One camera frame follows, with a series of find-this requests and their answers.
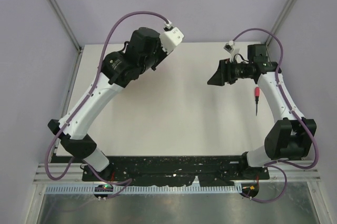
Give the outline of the red handled screwdriver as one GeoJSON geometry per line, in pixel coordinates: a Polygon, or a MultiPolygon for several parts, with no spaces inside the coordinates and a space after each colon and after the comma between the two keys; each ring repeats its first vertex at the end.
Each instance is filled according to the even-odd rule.
{"type": "Polygon", "coordinates": [[[255,115],[258,114],[258,106],[259,106],[259,100],[260,100],[260,88],[257,86],[254,89],[254,97],[255,97],[255,115]]]}

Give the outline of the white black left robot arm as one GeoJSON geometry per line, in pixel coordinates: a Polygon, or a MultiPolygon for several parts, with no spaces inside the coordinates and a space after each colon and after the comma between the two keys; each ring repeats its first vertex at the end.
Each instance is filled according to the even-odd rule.
{"type": "Polygon", "coordinates": [[[107,54],[100,62],[94,81],[66,116],[51,120],[48,127],[60,139],[62,147],[74,158],[94,169],[101,181],[111,178],[108,158],[87,133],[103,108],[131,81],[156,66],[168,54],[167,32],[141,27],[132,33],[124,48],[107,54]]]}

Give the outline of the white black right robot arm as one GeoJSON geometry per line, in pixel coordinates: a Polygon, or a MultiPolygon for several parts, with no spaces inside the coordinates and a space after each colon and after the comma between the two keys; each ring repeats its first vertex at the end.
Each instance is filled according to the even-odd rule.
{"type": "Polygon", "coordinates": [[[233,41],[226,43],[224,49],[231,56],[219,61],[208,85],[224,86],[232,85],[238,79],[254,80],[264,94],[274,119],[274,126],[267,134],[264,144],[243,154],[246,161],[239,164],[239,175],[250,179],[257,173],[257,168],[262,168],[265,164],[293,162],[307,157],[317,129],[316,123],[296,111],[295,103],[283,85],[279,64],[269,61],[266,46],[248,45],[247,59],[241,62],[237,61],[240,53],[233,41]]]}

